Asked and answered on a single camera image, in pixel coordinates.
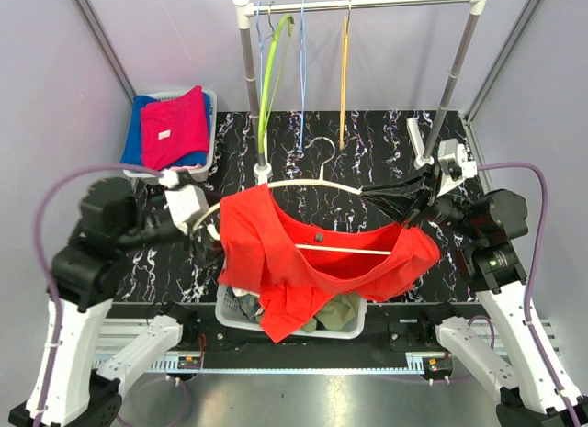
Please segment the white pink garment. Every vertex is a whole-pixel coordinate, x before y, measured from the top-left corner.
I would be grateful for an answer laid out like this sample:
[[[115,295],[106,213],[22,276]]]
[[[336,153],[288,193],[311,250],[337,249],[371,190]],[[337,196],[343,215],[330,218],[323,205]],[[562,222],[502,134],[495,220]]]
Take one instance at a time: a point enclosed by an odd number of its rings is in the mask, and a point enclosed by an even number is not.
[[[232,294],[239,300],[253,300],[253,301],[258,301],[259,300],[259,295],[255,292],[252,291],[248,291],[245,289],[241,289],[241,288],[237,288],[237,287],[231,287],[232,290]]]

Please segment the blue-grey tank top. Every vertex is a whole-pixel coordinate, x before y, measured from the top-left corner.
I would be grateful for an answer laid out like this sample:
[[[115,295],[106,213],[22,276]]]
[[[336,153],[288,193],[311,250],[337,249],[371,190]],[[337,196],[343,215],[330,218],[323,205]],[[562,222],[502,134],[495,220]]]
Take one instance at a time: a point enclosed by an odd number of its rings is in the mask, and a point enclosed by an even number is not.
[[[264,316],[265,309],[255,295],[246,294],[237,298],[242,314],[252,323],[259,324]]]

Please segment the red tank top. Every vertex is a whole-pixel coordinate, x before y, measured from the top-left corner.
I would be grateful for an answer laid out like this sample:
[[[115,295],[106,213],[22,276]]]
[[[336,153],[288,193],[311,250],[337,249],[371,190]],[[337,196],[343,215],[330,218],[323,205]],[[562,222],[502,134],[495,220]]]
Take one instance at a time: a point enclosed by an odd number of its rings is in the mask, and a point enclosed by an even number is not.
[[[349,233],[293,219],[267,185],[221,200],[220,243],[220,283],[258,294],[260,326],[275,343],[339,294],[372,301],[403,294],[440,258],[435,242],[418,228],[391,223]]]

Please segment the olive green tank top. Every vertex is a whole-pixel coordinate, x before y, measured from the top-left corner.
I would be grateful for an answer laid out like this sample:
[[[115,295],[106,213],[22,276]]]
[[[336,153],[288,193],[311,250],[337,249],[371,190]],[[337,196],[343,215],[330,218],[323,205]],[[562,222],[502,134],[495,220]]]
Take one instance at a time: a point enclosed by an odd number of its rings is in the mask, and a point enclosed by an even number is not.
[[[361,297],[357,293],[339,294],[322,306],[301,329],[307,333],[317,330],[341,331],[357,317],[360,302]]]

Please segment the yellow hanger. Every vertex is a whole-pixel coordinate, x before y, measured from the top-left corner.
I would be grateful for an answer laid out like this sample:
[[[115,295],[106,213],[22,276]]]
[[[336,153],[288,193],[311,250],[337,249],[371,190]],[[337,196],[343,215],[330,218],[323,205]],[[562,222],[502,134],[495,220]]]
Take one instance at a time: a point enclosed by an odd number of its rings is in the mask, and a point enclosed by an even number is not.
[[[340,76],[340,113],[339,113],[339,150],[345,147],[345,104],[346,104],[346,87],[347,87],[347,64],[348,64],[348,45],[349,45],[349,22],[351,14],[351,0],[348,0],[347,15],[344,17],[342,32],[342,58],[341,58],[341,76]]]

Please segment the light blue wire hanger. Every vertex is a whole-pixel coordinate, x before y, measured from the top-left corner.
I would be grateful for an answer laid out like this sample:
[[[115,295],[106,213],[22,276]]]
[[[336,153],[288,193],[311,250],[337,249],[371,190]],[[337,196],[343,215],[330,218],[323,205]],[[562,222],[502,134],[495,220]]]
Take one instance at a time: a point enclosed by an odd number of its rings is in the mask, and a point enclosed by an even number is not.
[[[305,0],[300,2],[300,135],[298,150],[303,153],[304,129],[305,129],[305,103],[307,85],[307,47],[306,47],[306,22]]]

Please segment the neon green hanger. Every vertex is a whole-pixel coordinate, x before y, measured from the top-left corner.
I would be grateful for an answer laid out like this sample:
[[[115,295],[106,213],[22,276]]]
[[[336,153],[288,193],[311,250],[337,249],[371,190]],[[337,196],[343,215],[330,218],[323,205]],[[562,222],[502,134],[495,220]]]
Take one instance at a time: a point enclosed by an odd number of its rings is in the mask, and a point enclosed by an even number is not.
[[[280,19],[277,24],[276,30],[273,32],[271,37],[271,44],[269,47],[269,53],[267,54],[265,73],[263,78],[263,88],[260,101],[260,115],[257,129],[258,139],[258,152],[261,154],[265,153],[265,136],[267,132],[267,126],[270,115],[272,113],[275,95],[277,92],[277,85],[281,76],[282,66],[278,68],[278,71],[274,73],[275,63],[277,58],[277,48],[284,30],[287,31],[288,42],[291,38],[293,27],[295,25],[294,17],[291,14],[287,14]]]

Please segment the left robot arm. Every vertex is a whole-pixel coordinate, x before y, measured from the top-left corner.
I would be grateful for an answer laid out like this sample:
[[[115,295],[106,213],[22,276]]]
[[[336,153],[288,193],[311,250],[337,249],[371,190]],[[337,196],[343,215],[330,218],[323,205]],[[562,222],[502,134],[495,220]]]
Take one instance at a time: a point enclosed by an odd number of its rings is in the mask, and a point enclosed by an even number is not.
[[[109,426],[130,388],[159,357],[173,349],[204,348],[198,313],[168,302],[120,352],[94,365],[100,330],[132,268],[130,253],[191,244],[188,226],[221,196],[182,176],[164,198],[165,209],[148,212],[138,207],[124,178],[89,187],[67,245],[51,262],[48,340],[36,385],[29,399],[9,412],[9,424]]]

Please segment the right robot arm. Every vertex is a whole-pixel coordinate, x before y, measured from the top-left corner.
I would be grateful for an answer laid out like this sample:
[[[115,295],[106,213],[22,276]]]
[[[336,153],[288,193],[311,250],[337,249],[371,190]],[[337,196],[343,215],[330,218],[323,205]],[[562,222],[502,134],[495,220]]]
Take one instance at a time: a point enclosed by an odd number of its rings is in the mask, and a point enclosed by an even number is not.
[[[422,315],[418,342],[453,354],[494,400],[503,426],[584,426],[587,398],[570,380],[528,295],[531,279],[512,244],[528,233],[525,200],[501,189],[475,201],[454,195],[463,177],[424,170],[361,189],[365,201],[406,228],[432,222],[469,239],[456,265],[499,335],[505,356],[449,305]]]

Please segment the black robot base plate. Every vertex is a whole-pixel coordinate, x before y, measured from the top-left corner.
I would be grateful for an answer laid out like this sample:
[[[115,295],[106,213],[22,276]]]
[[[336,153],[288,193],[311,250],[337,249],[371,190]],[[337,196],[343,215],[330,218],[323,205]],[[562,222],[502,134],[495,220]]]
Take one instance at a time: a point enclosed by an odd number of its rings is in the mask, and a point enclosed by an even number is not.
[[[204,334],[207,373],[375,373],[418,374],[427,356],[445,353],[424,338],[431,327],[423,317],[471,318],[483,312],[474,303],[370,304],[359,335],[336,340],[294,335],[273,343],[260,331],[222,325],[211,303],[191,304]]]

